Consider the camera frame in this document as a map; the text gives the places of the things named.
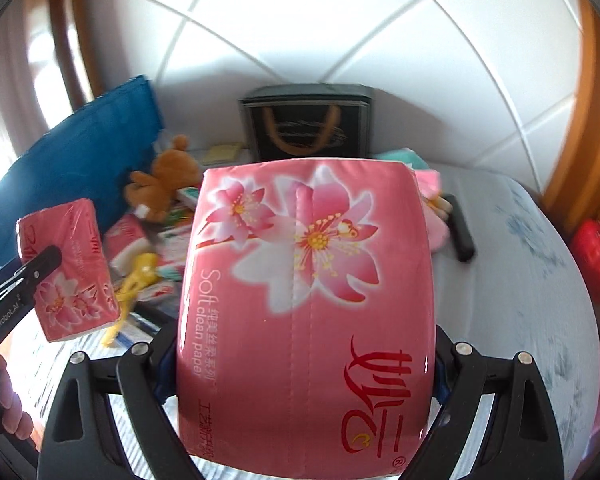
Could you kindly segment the person's left hand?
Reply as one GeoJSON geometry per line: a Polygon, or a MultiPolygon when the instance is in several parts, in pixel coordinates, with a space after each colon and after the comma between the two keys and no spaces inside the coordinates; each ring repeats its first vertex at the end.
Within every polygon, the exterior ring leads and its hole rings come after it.
{"type": "Polygon", "coordinates": [[[20,396],[12,388],[7,362],[0,355],[0,405],[3,409],[2,425],[8,434],[27,440],[33,431],[31,416],[23,411],[20,396]]]}

